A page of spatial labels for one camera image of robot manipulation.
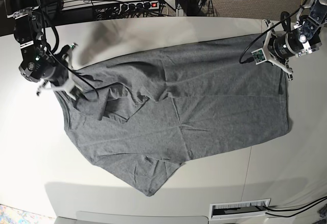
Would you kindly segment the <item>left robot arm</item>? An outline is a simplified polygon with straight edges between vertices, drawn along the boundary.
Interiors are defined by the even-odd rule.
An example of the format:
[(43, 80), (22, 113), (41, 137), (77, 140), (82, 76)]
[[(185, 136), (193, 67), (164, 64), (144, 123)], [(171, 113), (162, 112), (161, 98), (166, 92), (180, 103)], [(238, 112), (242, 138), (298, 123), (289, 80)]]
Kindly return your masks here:
[(301, 16), (302, 10), (296, 13), (294, 29), (291, 29), (290, 19), (287, 18), (290, 14), (281, 13), (285, 33), (278, 37), (272, 36), (268, 45), (271, 55), (278, 60), (311, 54), (321, 46), (319, 34), (326, 24), (326, 0), (310, 0), (303, 8), (310, 9), (310, 12), (305, 16)]

